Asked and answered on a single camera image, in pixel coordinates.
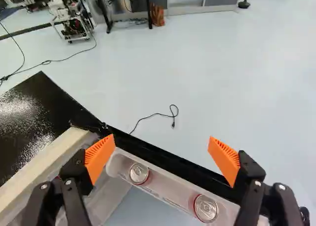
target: cord plug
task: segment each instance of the cord plug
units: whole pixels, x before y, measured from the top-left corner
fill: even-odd
[[[7,81],[8,78],[9,78],[9,75],[8,75],[8,76],[3,76],[3,77],[0,79],[0,81]]]

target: black bracket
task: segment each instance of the black bracket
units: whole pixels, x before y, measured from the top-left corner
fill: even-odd
[[[79,149],[78,152],[60,169],[59,177],[62,180],[74,178],[82,195],[88,195],[93,184],[84,165],[85,150]]]
[[[258,224],[264,190],[263,183],[257,180],[251,182],[242,199],[234,226],[256,226]]]
[[[237,173],[234,189],[246,191],[253,180],[263,182],[266,171],[245,151],[238,152],[240,169]]]
[[[82,130],[97,133],[99,137],[101,138],[106,137],[111,134],[105,122],[99,122],[96,124],[96,123],[85,122],[82,119],[72,119],[69,121],[69,124],[72,127],[76,127]]]
[[[54,179],[37,185],[23,212],[21,226],[54,226],[64,205],[69,226],[91,226],[74,178]]]

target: screw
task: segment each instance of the screw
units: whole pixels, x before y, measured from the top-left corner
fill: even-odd
[[[255,184],[261,186],[261,183],[259,181],[255,181]]]
[[[44,190],[44,189],[46,189],[46,188],[47,188],[47,185],[46,185],[46,184],[40,186],[40,189],[41,189],[41,190]]]
[[[280,190],[285,190],[285,186],[284,185],[278,185],[278,187],[280,188]]]

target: tripod base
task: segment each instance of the tripod base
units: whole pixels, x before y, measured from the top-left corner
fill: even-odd
[[[249,8],[250,3],[247,2],[247,0],[241,1],[238,3],[239,8],[247,9]]]

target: black stand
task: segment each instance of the black stand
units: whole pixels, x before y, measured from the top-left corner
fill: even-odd
[[[147,13],[148,13],[148,27],[149,29],[153,28],[153,21],[152,21],[152,16],[150,14],[150,1],[146,0],[146,6],[147,6]]]
[[[111,29],[113,27],[113,21],[109,21],[108,16],[107,16],[107,9],[105,8],[102,0],[98,0],[98,6],[99,6],[99,8],[102,11],[104,19],[105,19],[105,22],[106,22],[106,24],[108,26],[107,33],[110,33]]]

